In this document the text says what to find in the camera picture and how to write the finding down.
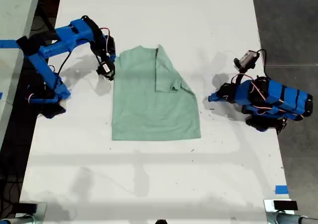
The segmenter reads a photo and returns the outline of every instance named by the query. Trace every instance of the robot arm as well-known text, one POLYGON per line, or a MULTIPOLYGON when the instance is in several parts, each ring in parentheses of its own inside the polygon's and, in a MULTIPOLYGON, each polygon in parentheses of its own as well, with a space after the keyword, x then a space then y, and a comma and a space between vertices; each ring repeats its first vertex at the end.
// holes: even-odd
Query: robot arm
POLYGON ((224 83, 220 89, 210 95, 208 100, 227 101, 242 106, 242 113, 250 114, 246 123, 259 131, 276 128, 279 133, 285 126, 287 119, 295 121, 310 116, 313 112, 313 96, 286 87, 267 76, 249 79, 241 83, 248 69, 255 67, 259 58, 259 51, 248 51, 241 60, 234 59, 239 74, 236 81, 224 83))
POLYGON ((47 106, 50 107, 51 111, 46 117, 52 118, 56 114, 65 112, 57 107, 58 105, 52 106, 52 104, 67 99, 70 92, 59 76, 60 71, 58 73, 52 71, 46 59, 65 52, 69 52, 70 55, 74 48, 85 43, 90 43, 90 48, 98 60, 97 73, 113 80, 115 75, 114 60, 116 58, 114 39, 110 35, 104 35, 95 22, 86 15, 72 21, 68 26, 57 28, 53 32, 35 34, 30 38, 23 36, 17 41, 0 40, 0 48, 20 48, 24 56, 29 59, 42 76, 46 85, 35 91, 30 90, 28 101, 42 106, 51 104, 47 106), (47 45, 45 43, 47 40, 56 40, 56 42, 47 45))

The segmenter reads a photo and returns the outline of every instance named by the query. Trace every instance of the black wire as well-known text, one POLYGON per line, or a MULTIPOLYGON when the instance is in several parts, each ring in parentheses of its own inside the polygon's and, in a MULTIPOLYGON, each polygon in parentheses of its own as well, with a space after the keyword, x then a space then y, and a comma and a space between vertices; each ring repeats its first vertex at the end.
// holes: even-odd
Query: black wire
POLYGON ((55 72, 55 67, 53 65, 49 65, 49 67, 53 67, 53 69, 54 69, 53 72, 55 72))
POLYGON ((266 50, 265 49, 260 49, 260 50, 257 50, 256 52, 257 53, 259 53, 259 52, 261 52, 261 51, 263 51, 264 52, 264 56, 263 56, 263 58, 264 58, 264 73, 265 73, 265 76, 267 76, 267 78, 269 78, 270 79, 270 77, 267 75, 267 73, 266 73, 266 64, 267 64, 267 52, 266 52, 266 50))
POLYGON ((62 70, 62 67, 64 66, 64 64, 66 63, 66 61, 69 59, 70 55, 71 55, 71 51, 69 52, 68 56, 66 57, 66 59, 64 60, 64 62, 62 63, 62 65, 60 66, 60 69, 58 71, 58 75, 60 75, 60 72, 62 70))
POLYGON ((66 61, 69 59, 71 53, 72 53, 72 52, 70 51, 69 54, 67 55, 67 57, 65 58, 64 62, 63 62, 62 65, 60 66, 60 69, 59 69, 59 71, 58 71, 58 75, 57 75, 57 77, 56 77, 56 81, 55 81, 53 90, 55 90, 56 86, 58 85, 59 76, 60 76, 60 72, 61 72, 61 70, 62 70, 62 67, 64 66, 64 64, 66 63, 66 61))

